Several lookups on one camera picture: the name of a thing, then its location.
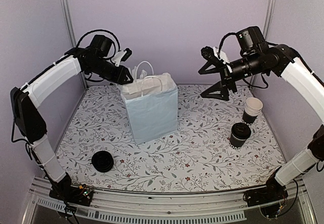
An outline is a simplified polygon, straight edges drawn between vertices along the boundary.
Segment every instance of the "black cup lid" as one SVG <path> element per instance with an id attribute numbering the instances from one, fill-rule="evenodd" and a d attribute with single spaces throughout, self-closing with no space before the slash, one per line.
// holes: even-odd
<path id="1" fill-rule="evenodd" d="M 99 172 L 108 172 L 113 167 L 113 158 L 109 152 L 96 152 L 91 159 L 94 168 Z"/>
<path id="2" fill-rule="evenodd" d="M 242 122 L 232 126 L 232 134 L 239 139 L 246 140 L 251 136 L 250 127 Z"/>

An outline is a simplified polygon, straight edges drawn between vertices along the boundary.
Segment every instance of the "paper cup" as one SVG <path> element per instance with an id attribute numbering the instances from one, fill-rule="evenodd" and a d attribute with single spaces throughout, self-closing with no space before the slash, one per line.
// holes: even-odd
<path id="1" fill-rule="evenodd" d="M 263 104 L 257 98 L 248 98 L 245 103 L 242 119 L 248 124 L 252 124 L 262 110 Z"/>

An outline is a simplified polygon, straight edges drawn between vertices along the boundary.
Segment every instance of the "floral tablecloth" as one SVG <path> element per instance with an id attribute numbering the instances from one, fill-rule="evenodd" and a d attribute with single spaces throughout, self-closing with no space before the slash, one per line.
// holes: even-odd
<path id="1" fill-rule="evenodd" d="M 180 85 L 178 131 L 155 141 L 135 144 L 125 105 L 115 86 L 87 91 L 57 151 L 74 183 L 144 192 L 202 192 L 264 184 L 284 163 L 264 116 L 250 126 L 251 137 L 235 150 L 230 129 L 241 122 L 245 86 L 230 101 L 203 99 L 206 85 Z M 114 167 L 100 173 L 91 157 L 100 150 L 114 157 Z"/>

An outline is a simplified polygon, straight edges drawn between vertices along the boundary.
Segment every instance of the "purple backdrop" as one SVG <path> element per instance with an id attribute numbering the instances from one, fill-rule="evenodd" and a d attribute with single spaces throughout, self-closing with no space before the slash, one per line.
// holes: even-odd
<path id="1" fill-rule="evenodd" d="M 133 55 L 125 63 L 152 63 L 176 83 L 215 83 L 218 75 L 200 76 L 204 46 L 218 46 L 228 32 L 263 26 L 268 0 L 69 0 L 76 37 L 104 28 Z M 92 36 L 82 43 L 86 46 Z M 235 38 L 224 45 L 231 60 L 239 57 Z"/>

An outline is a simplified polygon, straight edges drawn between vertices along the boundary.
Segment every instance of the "black cable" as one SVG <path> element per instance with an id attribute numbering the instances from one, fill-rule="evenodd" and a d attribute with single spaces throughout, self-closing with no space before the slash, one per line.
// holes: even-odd
<path id="1" fill-rule="evenodd" d="M 313 70 L 310 69 L 310 67 L 307 65 L 306 61 L 303 59 L 303 57 L 298 53 L 297 50 L 295 50 L 294 48 L 291 48 L 292 51 L 300 58 L 300 60 L 302 61 L 303 65 L 307 68 L 307 70 L 312 73 L 312 75 L 315 77 L 315 79 L 322 85 L 324 86 L 324 82 L 315 74 L 313 73 Z"/>
<path id="2" fill-rule="evenodd" d="M 111 41 L 111 42 L 112 42 L 112 45 L 113 45 L 113 54 L 112 54 L 111 57 L 103 58 L 105 60 L 111 60 L 116 55 L 116 45 L 115 45 L 114 41 Z"/>
<path id="3" fill-rule="evenodd" d="M 70 217 L 67 217 L 67 215 L 68 215 L 68 214 L 67 214 L 67 208 L 65 208 L 64 211 L 65 211 L 65 215 L 66 215 L 66 216 L 65 216 L 65 217 L 66 217 L 66 220 L 67 220 L 70 224 L 74 224 L 73 222 L 70 221 L 70 219 L 69 219 Z"/>
<path id="4" fill-rule="evenodd" d="M 319 162 L 316 164 L 316 170 L 317 172 L 322 172 L 324 170 L 324 164 L 323 164 L 323 167 L 320 169 L 319 168 Z"/>
<path id="5" fill-rule="evenodd" d="M 26 142 L 26 144 L 25 144 L 25 150 L 26 150 L 26 152 L 27 152 L 27 154 L 28 154 L 30 160 L 32 161 L 32 157 L 31 157 L 31 149 L 29 148 L 29 145 L 30 145 L 29 142 L 28 142 L 28 143 Z"/>
<path id="6" fill-rule="evenodd" d="M 88 35 L 88 34 L 91 34 L 91 33 L 95 33 L 95 32 L 106 32 L 106 33 L 109 33 L 110 35 L 112 35 L 114 37 L 114 39 L 116 40 L 117 42 L 117 45 L 118 45 L 118 51 L 120 51 L 120 43 L 116 37 L 116 35 L 114 35 L 112 32 L 108 31 L 108 30 L 105 30 L 105 29 L 95 29 L 95 30 L 91 30 L 87 33 L 85 33 L 80 39 L 79 41 L 77 42 L 75 48 L 78 48 L 80 46 L 80 43 L 81 41 Z"/>
<path id="7" fill-rule="evenodd" d="M 90 76 L 88 78 L 85 78 L 85 80 L 86 81 L 91 81 L 91 82 L 102 82 L 104 80 L 104 79 L 102 79 L 102 80 L 92 80 L 91 77 L 92 77 L 92 72 L 91 72 L 91 74 L 90 74 Z"/>
<path id="8" fill-rule="evenodd" d="M 222 47 L 223 47 L 223 44 L 224 44 L 225 39 L 226 39 L 227 37 L 231 36 L 231 35 L 236 35 L 236 33 L 234 33 L 234 32 L 228 33 L 228 34 L 226 34 L 226 35 L 221 39 L 221 42 L 219 43 L 219 47 L 218 47 L 218 53 L 217 53 L 217 55 L 218 55 L 218 59 L 221 59 L 221 58 L 220 58 L 220 53 L 221 53 L 221 49 L 222 49 Z"/>
<path id="9" fill-rule="evenodd" d="M 270 43 L 270 42 L 267 42 L 269 45 L 271 45 L 271 46 L 277 46 L 277 44 L 276 43 Z"/>
<path id="10" fill-rule="evenodd" d="M 19 139 L 14 140 L 14 134 L 15 134 L 15 118 L 13 119 L 13 122 L 12 122 L 11 142 L 16 143 L 16 142 L 23 141 L 23 142 L 29 144 L 29 141 L 24 138 L 19 138 Z"/>
<path id="11" fill-rule="evenodd" d="M 267 88 L 269 87 L 269 83 L 265 80 L 263 74 L 261 74 L 261 78 L 262 78 L 263 83 L 266 85 L 265 87 L 252 85 L 252 84 L 250 84 L 248 81 L 246 81 L 245 79 L 243 79 L 243 81 L 244 81 L 247 85 L 249 85 L 250 87 L 255 87 L 255 88 L 260 88 L 260 89 L 267 89 Z"/>
<path id="12" fill-rule="evenodd" d="M 54 62 L 54 64 L 55 65 L 59 64 L 60 62 L 62 62 L 66 58 L 68 58 L 69 56 L 70 56 L 70 54 L 67 54 L 67 55 L 63 56 L 61 59 Z M 34 77 L 32 80 L 30 80 L 28 84 L 32 84 L 36 79 L 38 79 L 40 76 L 42 76 L 45 72 L 47 72 L 49 69 L 54 67 L 54 64 L 52 64 L 52 65 L 48 66 L 47 68 L 45 68 L 40 74 L 38 74 L 36 77 Z M 27 87 L 28 87 L 28 85 L 25 85 L 21 90 L 24 91 Z"/>
<path id="13" fill-rule="evenodd" d="M 295 196 L 295 199 L 294 199 L 292 205 L 288 208 L 288 210 L 286 212 L 282 213 L 282 214 L 279 214 L 277 217 L 280 217 L 280 216 L 283 216 L 283 215 L 287 214 L 288 211 L 290 211 L 293 208 L 294 204 L 296 203 L 296 200 L 297 200 L 297 197 L 298 197 L 298 183 L 297 183 L 296 180 L 293 180 L 293 181 L 296 184 L 296 196 Z"/>
<path id="14" fill-rule="evenodd" d="M 53 189 L 55 189 L 55 191 L 56 191 L 56 193 L 59 195 L 59 197 L 62 199 L 62 201 L 63 201 L 63 203 L 65 204 L 65 213 L 67 214 L 67 212 L 66 212 L 66 209 L 69 209 L 69 211 L 71 211 L 71 213 L 72 213 L 72 215 L 73 215 L 73 217 L 74 217 L 74 219 L 75 219 L 75 221 L 76 221 L 76 223 L 77 224 L 80 224 L 80 222 L 78 221 L 78 219 L 76 218 L 76 215 L 74 214 L 74 211 L 73 211 L 73 209 L 71 208 L 71 206 L 67 203 L 67 201 L 65 200 L 65 198 L 63 198 L 62 196 L 61 196 L 61 194 L 60 194 L 60 191 L 58 190 L 58 188 L 57 188 L 57 186 L 56 186 L 56 183 L 49 177 L 49 175 L 47 174 L 47 172 L 44 170 L 44 173 L 45 173 L 45 175 L 46 175 L 46 177 L 48 178 L 48 180 L 50 181 L 50 183 L 51 183 L 51 185 L 52 185 L 52 187 L 53 187 Z"/>

